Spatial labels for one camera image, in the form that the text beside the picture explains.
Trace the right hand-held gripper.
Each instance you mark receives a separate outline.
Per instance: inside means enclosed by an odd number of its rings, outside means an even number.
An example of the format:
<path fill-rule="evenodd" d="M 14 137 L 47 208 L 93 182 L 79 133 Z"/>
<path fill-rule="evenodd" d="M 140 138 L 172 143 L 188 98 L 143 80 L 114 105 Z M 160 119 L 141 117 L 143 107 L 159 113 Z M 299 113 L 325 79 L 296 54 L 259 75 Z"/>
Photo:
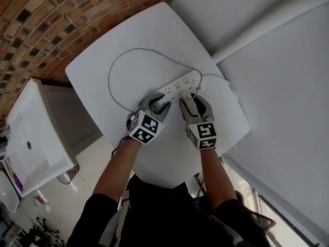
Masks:
<path fill-rule="evenodd" d="M 200 95 L 195 95 L 192 101 L 180 99 L 179 107 L 186 122 L 185 132 L 194 147 L 197 150 L 214 148 L 217 133 L 210 103 Z"/>

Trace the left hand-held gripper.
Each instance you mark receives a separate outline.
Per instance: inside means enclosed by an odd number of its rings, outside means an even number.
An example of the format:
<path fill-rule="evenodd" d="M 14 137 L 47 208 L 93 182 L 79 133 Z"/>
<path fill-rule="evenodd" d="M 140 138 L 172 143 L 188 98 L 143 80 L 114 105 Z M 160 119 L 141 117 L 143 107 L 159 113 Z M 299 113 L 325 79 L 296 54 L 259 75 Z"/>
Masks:
<path fill-rule="evenodd" d="M 160 134 L 164 128 L 162 122 L 170 110 L 171 102 L 166 102 L 158 111 L 151 105 L 164 96 L 162 93 L 153 93 L 141 100 L 138 110 L 127 117 L 128 139 L 147 145 Z"/>

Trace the white plug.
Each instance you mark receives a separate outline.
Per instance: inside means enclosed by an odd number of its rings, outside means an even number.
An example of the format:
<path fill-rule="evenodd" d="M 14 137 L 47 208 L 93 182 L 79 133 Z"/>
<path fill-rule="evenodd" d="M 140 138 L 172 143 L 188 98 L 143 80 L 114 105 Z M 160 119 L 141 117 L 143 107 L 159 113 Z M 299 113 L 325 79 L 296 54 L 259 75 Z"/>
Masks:
<path fill-rule="evenodd" d="M 179 92 L 179 103 L 186 104 L 187 106 L 195 105 L 193 95 L 188 90 L 182 90 Z"/>

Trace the person's right forearm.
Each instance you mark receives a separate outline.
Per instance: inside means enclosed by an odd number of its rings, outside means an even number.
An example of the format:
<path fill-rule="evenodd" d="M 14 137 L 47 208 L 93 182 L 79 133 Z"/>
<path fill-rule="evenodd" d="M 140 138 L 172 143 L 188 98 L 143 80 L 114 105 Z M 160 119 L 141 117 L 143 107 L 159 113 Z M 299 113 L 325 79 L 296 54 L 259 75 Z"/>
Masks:
<path fill-rule="evenodd" d="M 236 193 L 216 150 L 201 150 L 200 157 L 207 196 L 215 211 L 225 201 L 237 199 Z"/>

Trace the person's left forearm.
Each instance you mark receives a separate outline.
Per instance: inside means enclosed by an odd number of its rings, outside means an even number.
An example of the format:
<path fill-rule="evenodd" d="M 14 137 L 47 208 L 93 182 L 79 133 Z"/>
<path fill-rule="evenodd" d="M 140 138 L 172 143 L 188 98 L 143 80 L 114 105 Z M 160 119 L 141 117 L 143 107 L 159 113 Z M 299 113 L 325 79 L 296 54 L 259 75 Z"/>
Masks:
<path fill-rule="evenodd" d="M 126 139 L 118 146 L 95 186 L 94 195 L 105 195 L 119 203 L 140 147 L 141 143 L 134 139 Z"/>

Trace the white square table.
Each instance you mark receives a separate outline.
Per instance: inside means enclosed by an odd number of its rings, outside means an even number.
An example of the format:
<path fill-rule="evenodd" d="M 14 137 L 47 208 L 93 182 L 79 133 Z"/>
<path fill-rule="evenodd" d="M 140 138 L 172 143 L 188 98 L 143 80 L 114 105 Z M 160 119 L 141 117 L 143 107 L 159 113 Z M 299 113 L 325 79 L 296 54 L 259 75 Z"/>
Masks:
<path fill-rule="evenodd" d="M 223 155 L 250 130 L 229 83 L 183 20 L 166 3 L 114 27 L 66 68 L 76 93 L 109 143 L 127 134 L 127 116 L 142 98 L 196 70 L 196 92 L 212 106 L 216 151 Z M 179 104 L 171 105 L 164 129 L 143 145 L 133 171 L 144 182 L 173 188 L 198 173 L 200 154 L 185 133 Z"/>

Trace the person in dark top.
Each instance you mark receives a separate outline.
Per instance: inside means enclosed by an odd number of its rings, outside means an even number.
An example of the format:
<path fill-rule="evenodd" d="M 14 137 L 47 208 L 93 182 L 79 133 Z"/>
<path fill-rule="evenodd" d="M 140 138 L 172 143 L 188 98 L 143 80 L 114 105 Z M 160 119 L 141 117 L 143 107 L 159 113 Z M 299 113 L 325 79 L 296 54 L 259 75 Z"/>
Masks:
<path fill-rule="evenodd" d="M 127 187 L 127 211 L 119 247 L 234 247 L 224 225 L 249 247 L 270 247 L 264 231 L 236 199 L 206 214 L 198 209 L 185 184 L 165 189 L 133 176 Z"/>

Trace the black mesh wastebasket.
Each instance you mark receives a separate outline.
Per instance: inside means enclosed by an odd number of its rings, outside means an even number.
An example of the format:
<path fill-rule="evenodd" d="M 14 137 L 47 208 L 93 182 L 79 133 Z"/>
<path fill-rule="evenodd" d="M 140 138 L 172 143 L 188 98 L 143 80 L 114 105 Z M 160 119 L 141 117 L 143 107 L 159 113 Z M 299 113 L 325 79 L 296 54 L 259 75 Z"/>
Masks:
<path fill-rule="evenodd" d="M 63 174 L 57 176 L 58 181 L 60 181 L 64 185 L 69 185 L 73 178 L 77 175 L 80 170 L 80 166 L 76 163 L 72 168 L 64 172 Z"/>

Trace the white vanity cabinet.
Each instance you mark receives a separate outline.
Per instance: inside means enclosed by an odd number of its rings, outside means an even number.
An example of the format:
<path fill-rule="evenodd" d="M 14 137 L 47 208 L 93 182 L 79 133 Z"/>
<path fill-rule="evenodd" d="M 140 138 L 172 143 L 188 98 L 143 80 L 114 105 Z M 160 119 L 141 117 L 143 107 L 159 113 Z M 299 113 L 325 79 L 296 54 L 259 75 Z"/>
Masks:
<path fill-rule="evenodd" d="M 7 157 L 25 197 L 77 164 L 102 133 L 74 89 L 30 79 L 13 105 Z"/>

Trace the purple toiletry item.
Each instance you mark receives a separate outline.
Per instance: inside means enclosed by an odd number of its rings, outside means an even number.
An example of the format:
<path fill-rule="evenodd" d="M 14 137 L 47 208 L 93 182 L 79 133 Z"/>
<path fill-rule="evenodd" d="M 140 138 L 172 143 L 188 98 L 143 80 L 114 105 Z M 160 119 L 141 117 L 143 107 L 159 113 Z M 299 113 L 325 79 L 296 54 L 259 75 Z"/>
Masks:
<path fill-rule="evenodd" d="M 17 175 L 15 173 L 13 174 L 13 176 L 14 176 L 15 183 L 16 183 L 17 187 L 19 188 L 20 192 L 23 192 L 23 190 L 24 190 L 23 184 L 20 182 L 19 178 L 17 177 Z"/>

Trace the pale yellow long box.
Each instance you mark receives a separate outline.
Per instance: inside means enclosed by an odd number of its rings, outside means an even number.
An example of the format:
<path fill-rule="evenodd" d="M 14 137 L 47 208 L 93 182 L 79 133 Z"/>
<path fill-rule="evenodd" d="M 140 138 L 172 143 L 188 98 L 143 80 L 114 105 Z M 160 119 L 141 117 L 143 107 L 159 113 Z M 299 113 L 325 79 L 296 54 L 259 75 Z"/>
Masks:
<path fill-rule="evenodd" d="M 15 176 L 14 176 L 14 172 L 13 172 L 12 167 L 11 167 L 11 163 L 10 163 L 10 158 L 9 157 L 6 158 L 6 164 L 7 164 L 7 168 L 9 169 L 10 176 L 11 176 L 12 180 L 15 182 Z"/>

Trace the white oval basin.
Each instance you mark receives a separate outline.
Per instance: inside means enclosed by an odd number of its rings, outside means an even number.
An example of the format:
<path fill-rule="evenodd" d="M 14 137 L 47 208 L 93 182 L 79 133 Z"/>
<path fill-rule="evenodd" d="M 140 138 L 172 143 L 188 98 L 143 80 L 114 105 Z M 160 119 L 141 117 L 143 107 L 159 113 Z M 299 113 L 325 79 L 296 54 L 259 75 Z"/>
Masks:
<path fill-rule="evenodd" d="M 0 170 L 0 201 L 11 213 L 16 212 L 19 198 L 16 190 L 2 170 Z"/>

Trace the white wall pipe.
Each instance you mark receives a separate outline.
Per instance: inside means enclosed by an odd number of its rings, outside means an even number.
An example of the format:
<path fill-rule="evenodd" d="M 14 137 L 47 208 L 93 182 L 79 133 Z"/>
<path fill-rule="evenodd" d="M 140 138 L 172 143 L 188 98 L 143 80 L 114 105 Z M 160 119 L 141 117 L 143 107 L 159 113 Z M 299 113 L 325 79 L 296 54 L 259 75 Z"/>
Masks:
<path fill-rule="evenodd" d="M 303 2 L 301 5 L 289 3 L 287 5 L 275 7 L 266 12 L 254 23 L 247 26 L 241 34 L 222 46 L 212 55 L 212 59 L 216 63 L 219 63 L 272 30 L 326 2 L 327 1 L 311 1 L 310 3 Z"/>

